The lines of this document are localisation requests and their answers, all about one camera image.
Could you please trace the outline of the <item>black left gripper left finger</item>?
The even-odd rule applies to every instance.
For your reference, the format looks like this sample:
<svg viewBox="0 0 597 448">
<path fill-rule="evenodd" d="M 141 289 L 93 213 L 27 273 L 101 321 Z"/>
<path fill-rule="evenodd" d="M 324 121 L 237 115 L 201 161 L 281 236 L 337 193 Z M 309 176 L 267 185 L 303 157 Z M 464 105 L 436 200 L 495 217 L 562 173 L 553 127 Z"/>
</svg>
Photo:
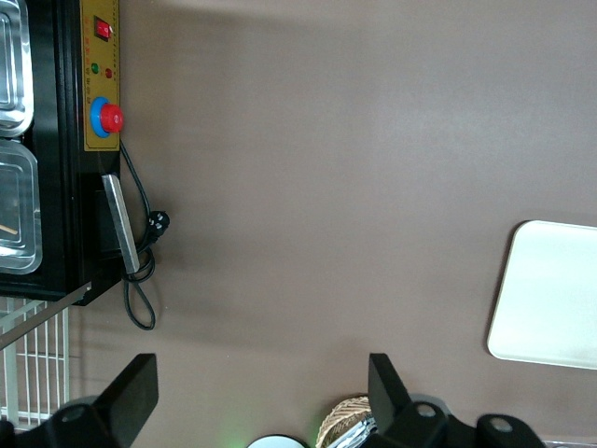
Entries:
<svg viewBox="0 0 597 448">
<path fill-rule="evenodd" d="M 18 435 L 20 447 L 130 447 L 159 401 L 157 357 L 136 356 L 92 400 L 71 403 Z"/>
</svg>

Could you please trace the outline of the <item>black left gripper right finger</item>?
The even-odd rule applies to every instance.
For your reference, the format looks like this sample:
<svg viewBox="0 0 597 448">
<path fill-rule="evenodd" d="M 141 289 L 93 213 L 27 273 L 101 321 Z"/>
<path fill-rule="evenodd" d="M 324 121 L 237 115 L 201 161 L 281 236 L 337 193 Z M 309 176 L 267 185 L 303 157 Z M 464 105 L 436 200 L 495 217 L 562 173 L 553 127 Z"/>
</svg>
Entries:
<svg viewBox="0 0 597 448">
<path fill-rule="evenodd" d="M 448 417 L 434 403 L 413 400 L 386 354 L 370 354 L 368 401 L 377 431 L 368 447 L 441 447 Z"/>
</svg>

